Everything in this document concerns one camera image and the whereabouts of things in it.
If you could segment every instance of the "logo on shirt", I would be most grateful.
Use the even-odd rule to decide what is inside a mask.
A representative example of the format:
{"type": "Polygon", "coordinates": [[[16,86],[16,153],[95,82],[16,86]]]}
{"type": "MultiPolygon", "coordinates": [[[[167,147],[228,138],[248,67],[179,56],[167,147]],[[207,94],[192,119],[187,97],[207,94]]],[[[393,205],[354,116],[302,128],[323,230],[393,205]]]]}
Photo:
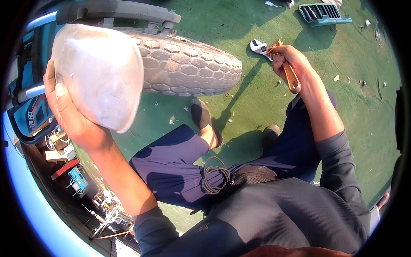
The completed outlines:
{"type": "Polygon", "coordinates": [[[201,226],[199,227],[199,229],[197,230],[197,232],[200,232],[201,230],[208,229],[207,225],[208,225],[208,223],[206,223],[206,224],[204,224],[204,225],[201,225],[201,226]]]}

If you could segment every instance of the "black cord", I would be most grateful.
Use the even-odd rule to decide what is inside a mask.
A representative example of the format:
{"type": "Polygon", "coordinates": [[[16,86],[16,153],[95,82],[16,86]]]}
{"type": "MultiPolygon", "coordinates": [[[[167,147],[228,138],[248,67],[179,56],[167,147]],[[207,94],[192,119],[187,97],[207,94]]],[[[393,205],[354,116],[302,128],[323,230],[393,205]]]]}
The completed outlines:
{"type": "Polygon", "coordinates": [[[201,186],[207,194],[218,194],[226,186],[227,182],[230,181],[230,171],[227,170],[226,165],[217,156],[210,156],[205,162],[206,163],[204,165],[204,173],[203,173],[203,176],[201,178],[201,186]],[[219,167],[217,165],[212,165],[212,166],[208,167],[207,166],[208,161],[210,159],[213,159],[213,158],[216,158],[217,160],[219,160],[220,163],[223,164],[224,168],[219,167]],[[223,174],[223,176],[226,180],[221,187],[212,187],[208,183],[207,175],[209,175],[210,173],[213,173],[215,171],[218,171],[221,174],[223,174]]]}

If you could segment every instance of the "sleeve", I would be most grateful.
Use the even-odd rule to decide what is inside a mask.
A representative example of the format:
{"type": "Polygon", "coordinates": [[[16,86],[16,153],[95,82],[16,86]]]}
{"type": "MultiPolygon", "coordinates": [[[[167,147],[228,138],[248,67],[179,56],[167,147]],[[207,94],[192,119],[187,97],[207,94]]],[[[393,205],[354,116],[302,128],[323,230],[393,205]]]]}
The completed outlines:
{"type": "Polygon", "coordinates": [[[140,244],[141,256],[157,256],[179,235],[169,218],[158,206],[134,216],[134,235],[140,244]]]}
{"type": "Polygon", "coordinates": [[[347,134],[343,131],[326,140],[316,142],[316,147],[323,161],[320,186],[340,196],[369,231],[370,212],[356,179],[356,165],[353,152],[348,144],[347,134]]]}

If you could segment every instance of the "shoe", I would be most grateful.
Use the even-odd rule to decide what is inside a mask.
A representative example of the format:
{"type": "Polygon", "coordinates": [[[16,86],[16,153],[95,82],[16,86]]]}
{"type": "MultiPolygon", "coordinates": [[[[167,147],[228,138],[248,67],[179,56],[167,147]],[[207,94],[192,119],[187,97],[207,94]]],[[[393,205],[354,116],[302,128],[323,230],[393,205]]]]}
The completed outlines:
{"type": "Polygon", "coordinates": [[[223,134],[212,125],[210,110],[207,108],[205,103],[200,99],[193,99],[190,102],[190,110],[191,118],[200,130],[205,128],[207,125],[212,127],[218,140],[215,148],[220,147],[224,142],[223,134]]]}
{"type": "Polygon", "coordinates": [[[263,131],[263,140],[261,142],[263,154],[266,154],[272,148],[280,133],[280,128],[277,125],[270,125],[266,127],[263,131]]]}

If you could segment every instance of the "navy pants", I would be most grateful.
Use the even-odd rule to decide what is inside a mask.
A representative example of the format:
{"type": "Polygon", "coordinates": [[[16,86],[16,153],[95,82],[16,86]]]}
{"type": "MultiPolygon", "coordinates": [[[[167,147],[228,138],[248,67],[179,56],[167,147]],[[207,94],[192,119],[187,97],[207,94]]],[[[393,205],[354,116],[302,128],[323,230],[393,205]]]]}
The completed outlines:
{"type": "MultiPolygon", "coordinates": [[[[334,97],[328,92],[334,108],[334,97]]],[[[262,165],[275,171],[278,178],[296,177],[312,182],[320,157],[315,147],[305,104],[297,95],[288,105],[283,132],[272,148],[260,158],[229,167],[231,174],[245,165],[262,165]]],[[[130,160],[131,167],[144,180],[158,201],[189,209],[210,206],[216,195],[206,194],[200,186],[203,167],[194,165],[208,151],[208,144],[189,126],[181,125],[140,150],[130,160]]],[[[211,186],[221,186],[223,176],[207,176],[211,186]]]]}

